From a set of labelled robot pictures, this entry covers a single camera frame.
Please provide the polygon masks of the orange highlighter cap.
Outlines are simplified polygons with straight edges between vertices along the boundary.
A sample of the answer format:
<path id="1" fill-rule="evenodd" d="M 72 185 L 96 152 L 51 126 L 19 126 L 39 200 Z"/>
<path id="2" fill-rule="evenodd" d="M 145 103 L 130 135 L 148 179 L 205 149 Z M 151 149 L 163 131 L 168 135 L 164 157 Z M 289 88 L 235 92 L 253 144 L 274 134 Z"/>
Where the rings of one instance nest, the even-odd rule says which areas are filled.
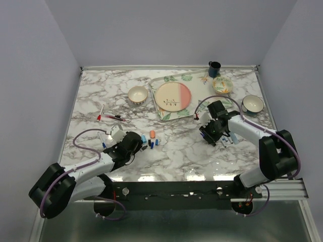
<path id="1" fill-rule="evenodd" d="M 149 135 L 150 135 L 150 137 L 152 139 L 154 139 L 155 138 L 155 131 L 154 130 L 151 130 L 150 133 L 149 133 Z"/>

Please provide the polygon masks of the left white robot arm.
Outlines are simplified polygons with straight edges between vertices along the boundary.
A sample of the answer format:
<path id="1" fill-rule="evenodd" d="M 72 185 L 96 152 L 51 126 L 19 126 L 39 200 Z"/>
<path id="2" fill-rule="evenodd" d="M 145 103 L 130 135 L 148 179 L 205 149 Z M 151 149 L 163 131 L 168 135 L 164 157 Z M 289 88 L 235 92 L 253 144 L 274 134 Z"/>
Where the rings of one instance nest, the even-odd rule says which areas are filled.
<path id="1" fill-rule="evenodd" d="M 51 219 L 59 215 L 71 201 L 75 187 L 125 166 L 142 144 L 141 136 L 135 132 L 122 133 L 121 140 L 103 152 L 80 146 L 74 139 L 75 147 L 95 152 L 97 156 L 80 165 L 63 167 L 54 163 L 46 169 L 29 192 L 29 197 L 39 208 L 41 218 Z"/>

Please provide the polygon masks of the light blue highlighter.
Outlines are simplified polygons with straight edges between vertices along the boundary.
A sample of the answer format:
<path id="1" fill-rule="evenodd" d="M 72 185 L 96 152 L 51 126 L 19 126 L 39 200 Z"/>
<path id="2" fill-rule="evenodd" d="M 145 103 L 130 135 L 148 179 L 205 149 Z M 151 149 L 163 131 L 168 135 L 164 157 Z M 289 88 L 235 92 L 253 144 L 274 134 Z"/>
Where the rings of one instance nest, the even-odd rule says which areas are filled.
<path id="1" fill-rule="evenodd" d="M 234 144 L 239 143 L 239 140 L 238 140 L 238 138 L 236 137 L 236 135 L 234 133 L 230 133 L 230 137 L 231 137 Z"/>

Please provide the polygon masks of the light blue highlighter cap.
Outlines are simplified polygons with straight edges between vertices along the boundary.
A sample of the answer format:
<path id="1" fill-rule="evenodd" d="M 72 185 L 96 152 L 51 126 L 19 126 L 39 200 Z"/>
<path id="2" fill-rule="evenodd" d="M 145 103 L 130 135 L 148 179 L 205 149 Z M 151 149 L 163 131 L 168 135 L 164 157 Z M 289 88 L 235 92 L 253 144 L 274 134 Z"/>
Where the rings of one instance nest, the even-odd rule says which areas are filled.
<path id="1" fill-rule="evenodd" d="M 142 140 L 143 143 L 147 143 L 147 139 L 146 139 L 146 137 L 144 135 L 141 136 L 141 140 Z"/>

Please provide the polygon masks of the blue acrylic marker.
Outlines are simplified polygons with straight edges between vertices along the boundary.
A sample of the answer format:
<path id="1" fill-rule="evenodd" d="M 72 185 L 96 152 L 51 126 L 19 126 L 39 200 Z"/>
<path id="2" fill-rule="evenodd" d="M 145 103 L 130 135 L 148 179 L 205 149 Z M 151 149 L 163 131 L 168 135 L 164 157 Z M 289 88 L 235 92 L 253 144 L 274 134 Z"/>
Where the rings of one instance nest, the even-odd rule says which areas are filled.
<path id="1" fill-rule="evenodd" d="M 224 138 L 222 138 L 221 143 L 225 148 L 227 147 L 226 140 Z"/>

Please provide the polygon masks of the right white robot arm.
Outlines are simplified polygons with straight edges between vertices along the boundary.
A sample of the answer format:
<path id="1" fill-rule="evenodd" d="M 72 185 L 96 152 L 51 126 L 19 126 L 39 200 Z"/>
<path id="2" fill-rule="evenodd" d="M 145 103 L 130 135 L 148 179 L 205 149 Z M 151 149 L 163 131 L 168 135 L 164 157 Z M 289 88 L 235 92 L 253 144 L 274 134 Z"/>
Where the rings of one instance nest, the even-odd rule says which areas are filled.
<path id="1" fill-rule="evenodd" d="M 300 158 L 287 130 L 267 129 L 244 117 L 239 111 L 228 112 L 221 101 L 207 106 L 208 111 L 195 115 L 201 123 L 202 137 L 211 145 L 223 136 L 237 134 L 258 148 L 259 165 L 234 177 L 233 194 L 239 198 L 249 194 L 251 187 L 271 182 L 300 170 Z"/>

